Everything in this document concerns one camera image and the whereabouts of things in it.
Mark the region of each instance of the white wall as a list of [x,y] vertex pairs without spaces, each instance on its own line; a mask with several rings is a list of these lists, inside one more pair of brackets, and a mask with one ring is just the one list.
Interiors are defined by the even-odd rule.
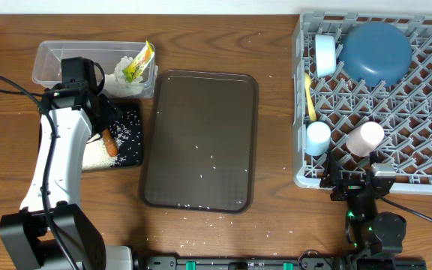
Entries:
[[432,14],[431,0],[0,0],[0,14]]

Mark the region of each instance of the dish rack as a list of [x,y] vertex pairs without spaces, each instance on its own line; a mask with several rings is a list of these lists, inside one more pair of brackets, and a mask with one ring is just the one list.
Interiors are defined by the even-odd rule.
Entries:
[[[353,27],[370,21],[391,23],[408,37],[412,64],[401,82],[387,86],[382,81],[376,87],[368,87],[364,80],[351,79],[344,72],[342,61],[337,63],[334,74],[317,78],[314,36],[332,35],[339,56],[344,36]],[[312,12],[299,17],[292,35],[292,166],[294,182],[299,187],[320,188],[326,154],[305,154],[306,125],[310,123],[305,72],[312,79],[310,94],[318,121],[331,128],[330,149],[342,168],[341,177],[360,179],[368,169],[369,158],[351,154],[345,142],[352,129],[375,121],[385,131],[376,151],[397,173],[391,192],[432,195],[432,16]]]

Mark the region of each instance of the blue bowl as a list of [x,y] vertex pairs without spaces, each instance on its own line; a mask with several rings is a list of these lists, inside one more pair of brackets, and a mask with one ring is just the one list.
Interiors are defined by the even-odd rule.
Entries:
[[366,86],[398,83],[411,65],[411,44],[402,31],[385,22],[367,22],[356,26],[343,40],[339,56],[343,69]]

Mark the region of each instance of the carrot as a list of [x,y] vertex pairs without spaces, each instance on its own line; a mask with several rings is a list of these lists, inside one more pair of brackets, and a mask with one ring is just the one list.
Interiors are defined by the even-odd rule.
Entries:
[[116,142],[111,137],[111,133],[109,129],[105,129],[103,131],[103,141],[104,146],[106,146],[106,151],[108,152],[108,155],[110,157],[115,157],[118,155],[118,146],[116,145]]

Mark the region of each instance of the wooden table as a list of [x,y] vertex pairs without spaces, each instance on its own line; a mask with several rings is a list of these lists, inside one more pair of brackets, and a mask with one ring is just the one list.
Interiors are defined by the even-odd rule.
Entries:
[[[31,81],[38,46],[50,40],[144,41],[156,46],[160,71],[250,74],[259,83],[256,182],[252,206],[239,215],[151,208],[137,195],[140,168],[82,175],[82,208],[110,245],[141,254],[297,257],[308,248],[343,254],[344,202],[293,182],[291,34],[297,16],[0,16],[0,74]],[[9,87],[0,83],[0,88]],[[151,100],[142,101],[148,132]],[[17,212],[38,150],[38,113],[27,97],[0,94],[0,218]],[[432,196],[389,195],[432,217]],[[408,223],[403,255],[432,269],[432,224],[378,202]],[[0,269],[13,269],[0,240]]]

